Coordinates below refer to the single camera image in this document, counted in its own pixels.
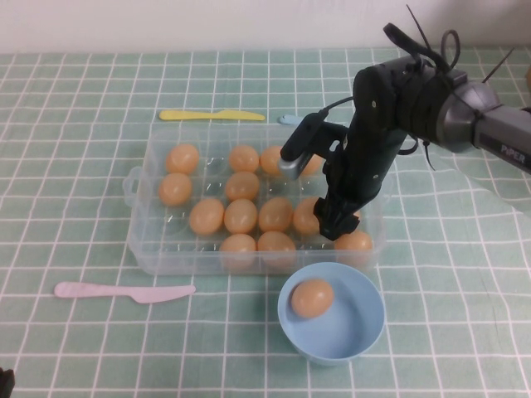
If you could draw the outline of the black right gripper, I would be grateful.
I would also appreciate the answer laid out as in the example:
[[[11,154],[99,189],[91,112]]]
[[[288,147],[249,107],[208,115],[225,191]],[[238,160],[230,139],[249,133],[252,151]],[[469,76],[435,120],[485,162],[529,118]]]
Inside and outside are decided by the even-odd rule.
[[[322,236],[337,240],[356,230],[356,212],[380,192],[405,138],[401,129],[348,128],[324,166],[326,197],[319,197],[314,204]]]

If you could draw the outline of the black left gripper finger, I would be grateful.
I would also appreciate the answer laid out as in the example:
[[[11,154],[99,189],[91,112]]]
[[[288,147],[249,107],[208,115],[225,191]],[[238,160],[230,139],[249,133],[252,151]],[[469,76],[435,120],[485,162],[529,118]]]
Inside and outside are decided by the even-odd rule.
[[[10,398],[15,386],[15,375],[12,369],[0,368],[0,398]]]

